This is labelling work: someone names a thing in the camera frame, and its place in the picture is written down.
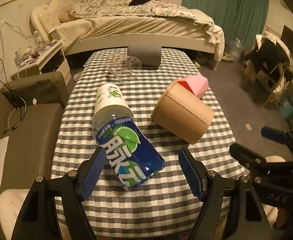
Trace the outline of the pink faceted cup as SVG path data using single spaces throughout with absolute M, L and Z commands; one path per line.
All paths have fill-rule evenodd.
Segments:
M 203 97 L 209 88 L 207 78 L 201 74 L 183 77 L 178 79 L 177 82 L 199 99 Z

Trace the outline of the light green slipper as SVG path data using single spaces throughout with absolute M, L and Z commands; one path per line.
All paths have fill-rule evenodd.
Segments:
M 196 68 L 200 68 L 201 65 L 197 61 L 193 61 L 193 64 L 195 65 Z

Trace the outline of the white pillow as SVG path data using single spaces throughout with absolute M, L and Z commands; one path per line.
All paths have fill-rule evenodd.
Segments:
M 49 4 L 42 7 L 39 14 L 39 21 L 46 32 L 62 23 L 76 20 L 69 15 L 70 7 L 76 0 L 51 0 Z

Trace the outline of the bed with beige sheet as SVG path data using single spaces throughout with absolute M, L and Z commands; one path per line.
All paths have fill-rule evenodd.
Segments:
M 45 4 L 31 12 L 31 22 L 44 41 L 61 40 L 66 54 L 84 51 L 128 47 L 130 45 L 157 45 L 210 53 L 215 62 L 222 59 L 225 39 L 221 27 L 197 9 L 189 9 L 194 21 L 170 17 L 104 16 L 76 18 L 62 23 L 48 32 L 39 21 Z

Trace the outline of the white bedside table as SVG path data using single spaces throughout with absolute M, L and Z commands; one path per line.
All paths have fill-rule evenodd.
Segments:
M 66 85 L 71 80 L 71 71 L 63 51 L 63 42 L 61 40 L 57 40 L 49 46 L 33 62 L 28 62 L 23 67 L 19 67 L 10 78 L 17 80 L 19 78 L 49 72 L 61 72 Z

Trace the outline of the patterned blanket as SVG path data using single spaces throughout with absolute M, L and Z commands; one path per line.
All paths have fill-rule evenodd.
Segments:
M 74 18 L 98 18 L 104 16 L 170 17 L 194 21 L 194 14 L 180 5 L 150 0 L 130 5 L 133 0 L 83 0 L 71 4 L 68 14 Z

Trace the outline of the blue lime plastic bottle cup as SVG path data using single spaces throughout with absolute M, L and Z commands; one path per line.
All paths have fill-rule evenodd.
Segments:
M 93 136 L 105 149 L 107 161 L 126 190 L 141 185 L 165 167 L 165 160 L 131 117 L 92 120 Z

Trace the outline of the grey cylindrical cup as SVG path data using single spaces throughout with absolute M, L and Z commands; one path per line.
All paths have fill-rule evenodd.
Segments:
M 130 45 L 127 55 L 139 59 L 143 69 L 158 69 L 161 65 L 162 47 L 157 45 Z

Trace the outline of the grey checkered tablecloth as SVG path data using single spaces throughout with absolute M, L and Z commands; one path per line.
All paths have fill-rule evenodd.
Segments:
M 79 81 L 68 100 L 55 146 L 52 178 L 78 168 L 88 159 L 97 142 L 92 119 L 98 88 L 114 83 L 120 88 L 134 114 L 129 132 L 114 133 L 114 154 L 99 177 L 93 194 L 83 203 L 87 219 L 97 236 L 138 238 L 156 237 L 191 229 L 201 210 L 178 161 L 178 151 L 187 145 L 179 137 L 151 121 L 156 103 L 166 88 L 177 79 L 198 74 L 186 53 L 162 49 L 160 67 L 144 70 L 135 78 L 120 82 L 106 66 L 112 54 L 125 54 L 125 48 L 94 52 L 85 62 Z M 128 154 L 158 153 L 164 168 L 141 185 L 125 190 L 114 168 L 136 164 Z

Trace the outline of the dark grey sofa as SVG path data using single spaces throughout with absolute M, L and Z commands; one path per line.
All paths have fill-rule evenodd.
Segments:
M 28 189 L 37 176 L 50 178 L 55 145 L 69 94 L 60 72 L 10 82 L 23 99 L 15 111 L 11 95 L 0 89 L 0 140 L 8 138 L 0 192 Z

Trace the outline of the clear glass cup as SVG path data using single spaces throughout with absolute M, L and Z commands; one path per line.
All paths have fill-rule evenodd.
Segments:
M 142 64 L 138 58 L 120 53 L 108 55 L 105 64 L 121 83 L 129 83 L 137 79 L 142 71 Z

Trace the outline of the white paper scrap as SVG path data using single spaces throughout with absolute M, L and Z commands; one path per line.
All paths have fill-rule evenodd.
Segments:
M 251 131 L 251 130 L 252 130 L 252 128 L 251 128 L 251 125 L 250 125 L 250 124 L 245 124 L 245 126 L 246 126 L 246 129 L 247 129 L 248 131 Z

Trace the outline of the teal curtain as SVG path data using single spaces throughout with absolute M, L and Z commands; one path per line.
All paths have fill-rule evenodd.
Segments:
M 250 51 L 266 23 L 269 0 L 182 0 L 182 5 L 210 16 L 223 29 L 226 45 L 238 38 Z

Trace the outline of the large clear water jug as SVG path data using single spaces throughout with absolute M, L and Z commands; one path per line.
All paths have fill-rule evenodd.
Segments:
M 241 41 L 238 38 L 235 38 L 233 41 L 230 42 L 227 53 L 229 57 L 233 59 L 233 61 L 239 61 L 242 51 L 243 46 Z

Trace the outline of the plastic water bottle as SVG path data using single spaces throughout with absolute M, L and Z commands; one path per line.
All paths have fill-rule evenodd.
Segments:
M 34 31 L 34 40 L 35 40 L 35 43 L 36 43 L 36 48 L 37 48 L 37 51 L 38 53 L 42 53 L 44 51 L 44 45 L 42 43 L 42 39 L 41 39 L 41 36 L 39 35 L 38 31 Z

